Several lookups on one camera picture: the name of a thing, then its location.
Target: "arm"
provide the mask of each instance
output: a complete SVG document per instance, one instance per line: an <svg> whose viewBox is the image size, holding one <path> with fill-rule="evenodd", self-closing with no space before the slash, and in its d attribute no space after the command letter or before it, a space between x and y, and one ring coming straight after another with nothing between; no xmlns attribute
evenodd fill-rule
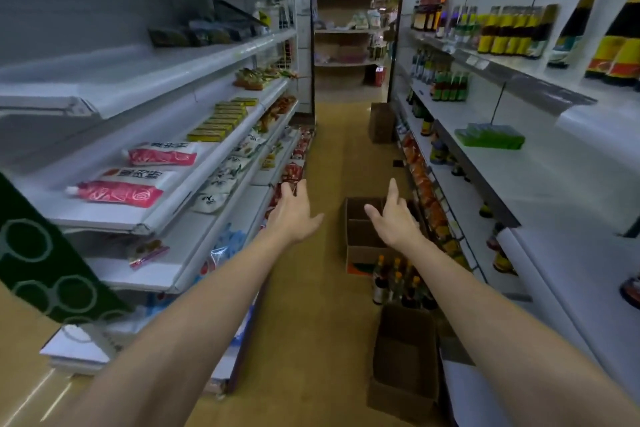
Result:
<svg viewBox="0 0 640 427"><path fill-rule="evenodd" d="M283 183L267 228L144 328L55 425L183 425L275 261L322 220L310 217L305 180L297 196Z"/></svg>
<svg viewBox="0 0 640 427"><path fill-rule="evenodd" d="M383 215L365 211L414 263L516 425L640 425L636 404L597 365L423 237L395 180Z"/></svg>

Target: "tan floor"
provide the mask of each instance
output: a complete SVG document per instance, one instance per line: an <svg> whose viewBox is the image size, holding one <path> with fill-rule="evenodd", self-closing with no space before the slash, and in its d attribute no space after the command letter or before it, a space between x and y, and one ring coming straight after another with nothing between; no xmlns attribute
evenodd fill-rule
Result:
<svg viewBox="0 0 640 427"><path fill-rule="evenodd" d="M341 213L346 196L383 196L391 176L408 196L404 171L392 167L399 156L394 145L369 141L368 104L316 109L307 178L312 211L326 213L325 223L273 270L238 390L222 400L199 400L189 427L408 425L366 407L380 309L371 301L369 281L344 272ZM38 349L55 330L5 295L0 293L0 426L47 375ZM48 377L10 425L33 425L53 402L64 406L89 381Z"/></svg>

